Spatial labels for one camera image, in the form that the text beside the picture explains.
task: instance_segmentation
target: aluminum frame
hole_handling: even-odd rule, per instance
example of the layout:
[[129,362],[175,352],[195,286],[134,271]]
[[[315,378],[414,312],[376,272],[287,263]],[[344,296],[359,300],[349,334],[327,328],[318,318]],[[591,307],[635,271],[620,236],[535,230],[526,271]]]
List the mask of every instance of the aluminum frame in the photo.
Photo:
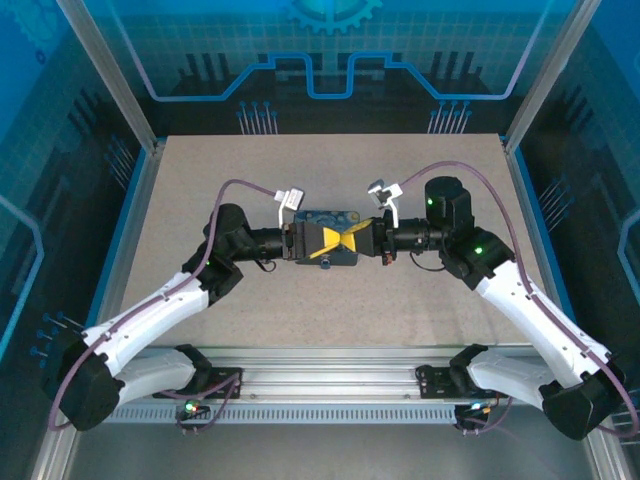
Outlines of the aluminum frame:
[[564,70],[582,34],[589,26],[601,0],[582,0],[577,3],[545,59],[538,76],[520,105],[507,131],[506,151],[513,154],[533,123],[551,88]]
[[86,5],[82,0],[57,2],[138,142],[147,153],[154,152],[157,139],[151,125]]

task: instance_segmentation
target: cable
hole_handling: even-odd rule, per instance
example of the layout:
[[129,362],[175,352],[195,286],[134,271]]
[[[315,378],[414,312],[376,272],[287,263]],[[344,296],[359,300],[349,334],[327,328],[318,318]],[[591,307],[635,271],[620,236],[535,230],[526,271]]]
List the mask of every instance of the cable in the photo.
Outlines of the cable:
[[234,374],[234,375],[231,375],[224,382],[220,382],[218,385],[210,388],[206,392],[202,392],[202,393],[196,395],[195,397],[193,395],[180,395],[178,393],[170,392],[170,391],[162,392],[164,395],[167,395],[168,397],[171,397],[171,398],[187,399],[187,400],[191,400],[191,399],[194,399],[194,398],[195,399],[201,399],[201,398],[206,397],[207,395],[211,395],[212,393],[215,393],[215,392],[217,392],[219,390],[222,390],[224,387],[226,387],[227,385],[231,384],[231,386],[227,390],[227,394],[224,397],[224,401],[222,402],[222,405],[220,405],[220,408],[215,413],[215,415],[213,415],[211,417],[211,420],[209,420],[204,426],[198,428],[196,426],[185,425],[179,418],[176,418],[176,426],[182,428],[182,431],[184,433],[193,432],[194,434],[197,434],[199,432],[204,432],[206,430],[209,430],[211,427],[213,427],[213,425],[215,425],[215,423],[218,421],[218,419],[222,415],[222,412],[224,411],[225,407],[227,406],[227,403],[229,402],[229,399],[231,398],[231,395],[233,395],[233,391],[235,390],[235,387],[238,385],[237,382],[238,382],[239,378],[240,378],[240,375],[237,374],[237,373]]
[[413,264],[422,269],[422,270],[426,270],[427,272],[442,272],[444,270],[445,267],[441,267],[441,268],[427,268],[427,267],[423,267],[422,265],[420,265],[417,261],[416,261],[416,257],[413,255],[413,252],[409,252],[409,258],[411,259],[411,261],[413,262]]
[[[227,180],[226,182],[224,182],[224,184],[220,188],[220,191],[218,192],[218,196],[216,197],[216,201],[213,206],[211,216],[209,217],[209,232],[216,231],[216,222],[218,220],[218,212],[220,210],[220,205],[222,204],[222,197],[224,196],[224,193],[227,190],[227,188],[229,188],[229,186],[233,184],[244,185],[245,187],[253,188],[258,192],[264,193],[265,195],[269,195],[270,197],[275,196],[275,192],[272,192],[271,190],[267,190],[266,188],[262,188],[254,183],[247,182],[245,180],[239,180],[236,178]],[[213,249],[214,236],[215,236],[214,234],[210,234],[207,237],[207,248],[205,249],[204,255],[202,256],[202,260],[200,261],[200,264],[196,267],[196,269],[193,271],[193,273],[189,275],[188,278],[180,282],[175,287],[167,290],[163,295],[157,295],[149,299],[148,301],[142,303],[141,305],[137,306],[126,315],[123,315],[120,320],[118,320],[111,327],[109,327],[109,329],[106,332],[100,335],[96,339],[96,341],[93,342],[90,346],[88,346],[88,348],[82,353],[82,355],[80,355],[80,357],[71,366],[71,368],[65,375],[64,379],[60,383],[60,388],[58,388],[58,392],[56,393],[56,396],[53,399],[53,404],[51,405],[51,410],[49,411],[49,418],[47,422],[50,430],[58,432],[71,425],[71,422],[66,422],[66,423],[63,423],[62,425],[56,425],[56,415],[58,413],[58,410],[60,409],[60,403],[62,402],[62,398],[64,397],[64,394],[66,393],[67,388],[69,388],[69,384],[71,383],[71,380],[80,369],[80,366],[87,360],[87,358],[89,358],[89,356],[93,352],[95,352],[95,350],[100,345],[106,342],[112,334],[117,332],[121,326],[123,326],[125,323],[131,320],[134,316],[136,316],[140,312],[145,311],[147,308],[155,305],[156,303],[164,300],[165,298],[170,297],[174,293],[180,291],[185,285],[187,285],[194,278],[200,275],[200,272],[202,272],[202,270],[204,269],[207,263],[209,255],[211,255],[211,250]]]
[[[466,418],[466,421],[469,422],[473,422],[473,423],[477,423],[479,425],[488,425],[488,422],[485,422],[484,420],[480,420],[477,418]],[[499,427],[497,425],[497,423],[493,424],[493,428],[495,428],[497,431],[503,433],[504,435],[507,435],[508,437],[510,437],[512,440],[515,440],[518,444],[520,444],[521,447],[523,447],[525,450],[527,450],[533,457],[535,457],[536,460],[538,460],[538,462],[544,466],[547,471],[552,474],[555,478],[557,478],[558,480],[560,480],[562,477],[560,476],[560,474],[558,473],[558,471],[551,466],[544,458],[542,458],[540,455],[538,455],[538,453],[529,445],[527,444],[522,438],[520,438],[518,435],[516,435],[515,433],[507,430],[506,428],[502,428]],[[486,428],[482,428],[481,430],[476,430],[475,432],[479,435],[483,432],[488,432],[487,430],[488,427]]]
[[504,411],[502,412],[502,415],[498,417],[498,420],[496,420],[493,423],[485,423],[485,427],[482,430],[478,431],[478,435],[480,435],[481,433],[490,432],[494,428],[498,428],[500,424],[504,422],[504,419],[507,418],[509,410],[511,410],[512,404],[513,404],[513,397],[509,397],[509,400],[507,401],[507,405],[506,407],[504,407]]
[[522,259],[522,252],[520,250],[520,244],[518,243],[518,238],[516,236],[515,227],[513,226],[513,222],[509,217],[509,213],[507,212],[507,209],[504,206],[504,203],[502,202],[500,195],[498,194],[496,189],[493,187],[493,185],[491,185],[491,182],[489,182],[489,180],[487,180],[487,178],[484,175],[482,175],[482,173],[480,173],[478,170],[473,168],[471,165],[467,165],[464,162],[459,162],[456,160],[445,160],[442,162],[433,163],[423,168],[422,170],[419,170],[418,172],[416,172],[415,174],[407,178],[404,182],[402,182],[400,184],[400,188],[402,188],[402,190],[405,190],[408,185],[410,185],[412,182],[414,182],[418,178],[422,177],[425,173],[430,172],[431,170],[435,170],[437,168],[442,168],[442,167],[457,167],[457,168],[466,170],[467,172],[472,173],[476,178],[478,178],[484,184],[487,190],[489,190],[489,192],[491,193],[491,196],[493,197],[496,204],[498,205],[498,208],[500,209],[502,218],[504,218],[504,221],[507,224],[507,229],[509,230],[509,237],[511,237],[511,242],[513,243],[513,250],[516,257],[516,263],[518,265],[518,273],[520,274],[520,279],[522,280],[522,284],[525,290],[527,291],[527,293],[529,294],[533,302],[536,304],[536,306],[546,315],[546,317],[549,320],[551,320],[551,322],[558,329],[560,329],[562,333],[564,333],[567,337],[569,337],[569,339],[571,339],[571,341],[578,348],[580,348],[580,350],[582,350],[582,352],[589,359],[591,359],[598,366],[598,368],[600,368],[600,370],[604,372],[604,374],[607,376],[607,378],[611,381],[615,389],[620,394],[622,401],[626,405],[627,409],[629,410],[629,414],[631,415],[631,424],[632,424],[631,429],[627,432],[618,432],[616,430],[603,427],[602,425],[598,425],[597,428],[603,432],[609,433],[618,438],[631,438],[636,436],[638,432],[640,432],[640,419],[638,418],[638,413],[636,412],[635,406],[633,405],[633,400],[631,399],[624,385],[620,382],[618,377],[616,377],[616,375],[611,371],[611,369],[607,366],[607,364],[604,363],[602,360],[600,360],[600,358],[595,353],[593,353],[589,349],[589,347],[582,340],[580,340],[580,338],[577,335],[575,335],[569,328],[567,328],[567,326],[564,325],[560,321],[560,319],[558,319],[554,315],[554,313],[551,310],[549,310],[549,308],[542,302],[542,300],[538,298],[538,296],[534,292],[533,287],[531,286],[531,282],[529,281],[529,277],[527,276],[526,268],[524,266],[524,260]]

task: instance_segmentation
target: black cable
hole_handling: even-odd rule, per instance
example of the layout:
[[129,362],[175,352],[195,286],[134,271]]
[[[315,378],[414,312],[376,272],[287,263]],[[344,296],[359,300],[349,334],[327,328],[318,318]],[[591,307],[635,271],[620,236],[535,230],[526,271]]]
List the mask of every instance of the black cable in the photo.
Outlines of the black cable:
[[421,270],[426,270],[427,272],[442,272],[444,270],[444,267],[441,268],[428,268],[428,267],[423,267],[422,265],[420,265],[417,261],[416,261],[416,257],[413,256],[413,252],[409,252],[409,258],[411,259],[411,261],[413,262],[413,264],[418,267]]
[[[258,265],[258,267],[260,267],[260,270],[262,270],[265,273],[271,273],[273,272],[276,267],[278,266],[278,264],[276,262],[274,262],[273,260],[265,260],[264,262],[261,262],[259,260],[255,260],[256,265]],[[265,265],[273,265],[273,267],[271,267],[270,269],[267,269],[267,267]]]

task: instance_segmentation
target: gear logo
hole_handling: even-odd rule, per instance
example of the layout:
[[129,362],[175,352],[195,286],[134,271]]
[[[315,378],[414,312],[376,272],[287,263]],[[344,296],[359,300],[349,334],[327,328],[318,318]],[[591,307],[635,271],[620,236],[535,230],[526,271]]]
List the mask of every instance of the gear logo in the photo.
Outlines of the gear logo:
[[297,20],[300,28],[333,35],[336,30],[360,28],[361,20],[371,19],[373,9],[381,6],[382,0],[291,0],[286,8],[289,20]]
[[20,30],[38,49],[43,49],[58,31],[55,0],[0,0],[0,13],[13,15]]

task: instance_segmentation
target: blue wall panel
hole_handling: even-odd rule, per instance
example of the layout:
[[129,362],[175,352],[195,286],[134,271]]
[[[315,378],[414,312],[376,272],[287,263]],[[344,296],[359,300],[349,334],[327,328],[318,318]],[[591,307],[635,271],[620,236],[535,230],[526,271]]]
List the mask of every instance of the blue wall panel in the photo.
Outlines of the blue wall panel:
[[639,18],[637,2],[603,0],[521,145],[577,322],[612,350],[634,354]]
[[280,133],[438,133],[454,115],[446,131],[462,133],[506,130],[572,5],[191,0],[90,9],[136,93],[148,93],[145,108],[156,104],[160,135],[253,133],[237,120],[252,101],[270,102]]

